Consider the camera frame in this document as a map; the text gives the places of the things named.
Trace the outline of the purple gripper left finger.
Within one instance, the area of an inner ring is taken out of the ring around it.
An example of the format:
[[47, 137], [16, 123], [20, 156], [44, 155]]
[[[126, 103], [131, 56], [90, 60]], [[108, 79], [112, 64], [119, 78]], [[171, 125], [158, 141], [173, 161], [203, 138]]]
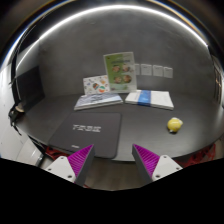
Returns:
[[89, 145], [68, 157], [59, 156], [46, 168], [46, 171], [83, 186], [94, 156], [94, 145]]

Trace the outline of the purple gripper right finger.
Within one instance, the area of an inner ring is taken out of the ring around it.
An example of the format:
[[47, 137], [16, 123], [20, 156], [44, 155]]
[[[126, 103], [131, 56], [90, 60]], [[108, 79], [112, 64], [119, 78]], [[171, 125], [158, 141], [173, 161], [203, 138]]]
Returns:
[[182, 169], [168, 155], [159, 156], [136, 144], [132, 145], [132, 155], [145, 184], [157, 181]]

